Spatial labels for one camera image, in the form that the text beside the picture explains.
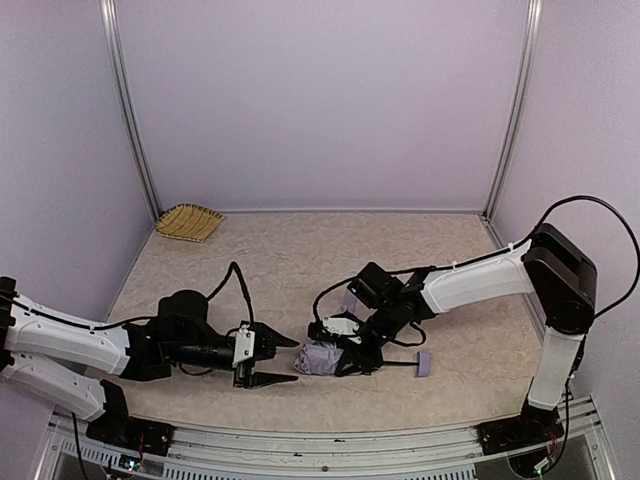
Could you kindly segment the lilac folding umbrella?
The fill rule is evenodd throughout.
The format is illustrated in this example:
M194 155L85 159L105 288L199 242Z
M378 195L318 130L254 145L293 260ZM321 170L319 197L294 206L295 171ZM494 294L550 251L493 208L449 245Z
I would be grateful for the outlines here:
M356 315L357 303L356 297L352 293L346 292L341 306L333 315L348 311L352 318L361 321ZM334 376L334 373L330 373L329 369L335 359L336 357L331 355L328 350L308 338L294 361L294 368L299 373L306 375ZM412 367L415 371L415 376L418 378L428 377L431 373L432 356L427 351L418 351L413 359L408 361L385 360L384 357L383 361L384 363L380 368L385 366Z

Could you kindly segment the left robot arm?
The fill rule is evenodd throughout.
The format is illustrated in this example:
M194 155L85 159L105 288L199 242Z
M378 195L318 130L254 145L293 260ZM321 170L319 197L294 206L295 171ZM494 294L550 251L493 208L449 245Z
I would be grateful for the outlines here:
M261 322L243 321L229 334L207 322L208 301L181 290L158 303L151 318L103 324L64 315L17 293L1 280L1 379L86 421L87 437L141 454L165 456L174 426L130 414L122 388L67 368L72 362L118 378L150 382L169 378L179 366L230 371L236 388L255 389L296 381L296 376L257 372L257 362L293 348Z

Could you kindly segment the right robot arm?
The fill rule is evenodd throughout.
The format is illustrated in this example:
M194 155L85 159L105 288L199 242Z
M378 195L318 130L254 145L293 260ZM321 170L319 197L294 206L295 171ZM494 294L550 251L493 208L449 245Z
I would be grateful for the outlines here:
M407 280L374 262L343 285L371 310L316 316L314 341L343 354L336 375L369 374L383 364L382 349L409 325L458 307L510 295L534 294L546 315L542 353L518 415L484 422L477 431L484 454L496 454L561 437L558 406L595 320L597 269L554 226L542 223L516 244L460 264L413 270Z

